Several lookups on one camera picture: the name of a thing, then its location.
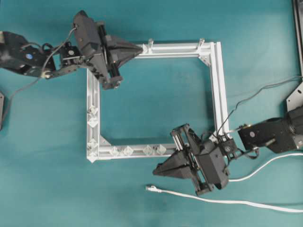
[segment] teal background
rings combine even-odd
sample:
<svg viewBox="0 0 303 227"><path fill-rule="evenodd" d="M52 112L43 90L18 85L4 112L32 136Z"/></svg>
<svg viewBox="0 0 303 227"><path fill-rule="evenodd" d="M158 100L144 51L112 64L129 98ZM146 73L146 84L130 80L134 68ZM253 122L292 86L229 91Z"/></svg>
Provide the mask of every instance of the teal background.
<svg viewBox="0 0 303 227"><path fill-rule="evenodd" d="M290 0L2 0L0 30L57 45L81 9L105 20L109 34L130 41L221 41L229 110L260 86L299 75ZM209 71L198 60L134 60L121 74L119 89L102 92L102 133L111 142L170 140L170 130L186 122L197 134L212 129ZM0 70L6 96L33 80ZM297 84L263 91L238 109L230 127L282 116ZM302 215L146 192L154 183L194 193L190 181L152 175L163 158L91 164L85 112L84 70L41 80L15 97L0 132L0 226L302 226ZM258 160L232 163L232 177L273 156L262 149ZM302 209L302 171L300 158L278 160L204 197Z"/></svg>

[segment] metal bolt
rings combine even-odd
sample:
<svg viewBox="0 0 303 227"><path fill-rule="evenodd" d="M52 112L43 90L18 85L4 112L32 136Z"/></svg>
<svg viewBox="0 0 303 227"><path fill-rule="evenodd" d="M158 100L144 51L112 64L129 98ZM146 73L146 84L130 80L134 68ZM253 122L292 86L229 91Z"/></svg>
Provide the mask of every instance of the metal bolt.
<svg viewBox="0 0 303 227"><path fill-rule="evenodd" d="M253 131L250 132L250 137L254 138L256 135Z"/></svg>
<svg viewBox="0 0 303 227"><path fill-rule="evenodd" d="M225 150L226 152L230 152L230 150L231 150L231 147L229 147L229 146L226 146L226 147L224 147L224 150Z"/></svg>
<svg viewBox="0 0 303 227"><path fill-rule="evenodd" d="M73 50L69 50L69 51L68 51L68 54L69 54L69 55L74 55L75 52L74 52Z"/></svg>

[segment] square frame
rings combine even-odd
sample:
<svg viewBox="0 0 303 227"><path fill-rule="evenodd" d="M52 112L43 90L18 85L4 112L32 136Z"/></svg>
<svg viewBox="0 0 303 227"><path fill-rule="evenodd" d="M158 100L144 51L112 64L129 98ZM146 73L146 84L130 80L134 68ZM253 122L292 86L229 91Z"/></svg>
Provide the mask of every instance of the square frame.
<svg viewBox="0 0 303 227"><path fill-rule="evenodd" d="M222 49L220 42L154 44L150 39L147 44L139 44L143 52L136 59L162 58L199 58L210 69L213 96L215 131L221 127L228 116ZM114 158L169 157L176 149L171 144L137 144L115 146L101 134L101 90L99 81L87 70L87 159L108 160ZM229 122L221 127L219 135L229 132Z"/></svg>

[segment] cable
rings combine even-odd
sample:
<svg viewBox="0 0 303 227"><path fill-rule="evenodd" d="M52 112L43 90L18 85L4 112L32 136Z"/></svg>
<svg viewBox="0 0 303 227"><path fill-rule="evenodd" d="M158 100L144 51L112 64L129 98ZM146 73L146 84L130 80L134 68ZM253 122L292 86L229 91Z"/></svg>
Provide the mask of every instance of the cable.
<svg viewBox="0 0 303 227"><path fill-rule="evenodd" d="M72 30L70 30L70 32L68 33L68 36L67 36L66 40L65 40L63 43L61 43L58 47L56 47L56 49L54 49L54 51L47 57L47 59L45 60L45 62L44 62L44 64L43 64L43 67L42 67L42 69L41 69L41 77L43 77L43 72L44 72L45 67L46 67L48 61L50 60L50 58L51 58L58 50L60 50L61 47L63 47L63 46L65 45L65 43L70 39L72 32L73 32L74 30L76 30L76 29L77 29L77 27L74 27Z"/></svg>
<svg viewBox="0 0 303 227"><path fill-rule="evenodd" d="M243 205L248 205L248 206L252 206L252 207L277 210L277 211L287 212L287 213L303 213L303 210L272 206L272 205L267 205L267 204L257 203L257 202L250 202L250 201L204 199L204 198L200 198L200 197L193 196L193 195L183 194L183 193L169 191L169 190L163 190L163 189L157 188L154 185L148 185L145 187L145 189L150 192L167 193L167 194L172 194L172 195L181 196L181 197L185 197L185 198L191 198L194 200L200 200L200 201L204 201L204 202L222 203L222 204L243 204Z"/></svg>
<svg viewBox="0 0 303 227"><path fill-rule="evenodd" d="M269 163L271 163L271 162L273 162L273 161L275 161L277 159L284 158L284 157L290 157L290 156L303 156L303 153L292 153L292 154L280 155L280 156L274 157L271 160L267 161L262 166L260 166L258 169L256 169L251 174L249 174L249 175L247 175L245 177L241 177L241 178L229 179L229 182L239 182L239 181L247 180L247 179L251 178L253 175L255 175L257 172L259 172L261 169L263 169L265 166L267 166Z"/></svg>
<svg viewBox="0 0 303 227"><path fill-rule="evenodd" d="M295 81L299 78L302 78L302 76L296 76L296 77L293 77L291 79L287 79L287 80L284 80L284 81L281 81L281 82L278 82L278 83L275 83L275 84L269 84L269 85L265 85L263 87L261 87L255 94L253 94L252 96L248 97L248 98L245 98L241 101L239 101L237 104L236 104L236 107L227 115L227 118L225 119L225 121L222 123L222 125L220 126L219 130L217 130L217 135L219 134L219 131L221 130L221 128L224 126L224 124L227 122L227 120L230 118L230 116L232 115L233 112L235 112L237 109L238 109L238 106L241 105L242 103L254 98L255 96L257 96L262 90L264 89L270 89L270 88L275 88L275 87L278 87L278 86L281 86L283 84L286 84L286 83L289 83L289 82L292 82L292 81Z"/></svg>
<svg viewBox="0 0 303 227"><path fill-rule="evenodd" d="M23 86L22 88L19 88L18 90L16 90L16 91L9 97L9 104L8 104L8 106L7 106L7 108L6 108L5 112L4 112L4 114L3 114L3 117L2 117L2 119L1 119L1 124L4 122L5 117L7 116L8 112L9 112L9 109L10 109L10 107L11 107L11 104L12 104L12 101L13 101L14 96L15 96L17 93L19 93L20 91L24 91L24 90L30 88L31 86L33 86L35 83L38 82L39 79L40 79L40 77L37 78L37 79L35 79L35 80L34 80L33 82L31 82L30 84L27 84L27 85Z"/></svg>
<svg viewBox="0 0 303 227"><path fill-rule="evenodd" d="M41 47L39 44L34 43L34 42L29 42L29 43L27 43L27 44L22 45L22 46L21 46L21 49L27 48L27 47L32 46L32 45L38 46L38 47L39 47L39 48L38 48L38 49L39 49L39 52L42 53L42 54L44 53L42 47Z"/></svg>

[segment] screw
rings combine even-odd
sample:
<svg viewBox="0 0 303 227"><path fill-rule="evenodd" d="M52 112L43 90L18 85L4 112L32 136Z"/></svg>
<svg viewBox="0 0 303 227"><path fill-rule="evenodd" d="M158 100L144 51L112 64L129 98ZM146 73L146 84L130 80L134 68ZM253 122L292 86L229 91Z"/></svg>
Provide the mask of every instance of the screw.
<svg viewBox="0 0 303 227"><path fill-rule="evenodd" d="M230 152L230 150L231 150L231 147L229 147L229 146L226 146L226 147L224 147L224 150L225 150L226 152Z"/></svg>
<svg viewBox="0 0 303 227"><path fill-rule="evenodd" d="M253 137L253 138L254 138L255 136L256 136L255 133L254 133L253 131L251 131L251 132L250 132L250 137Z"/></svg>
<svg viewBox="0 0 303 227"><path fill-rule="evenodd" d="M26 57L27 59L33 59L33 56L32 56L30 53L27 53L27 54L25 55L25 57Z"/></svg>

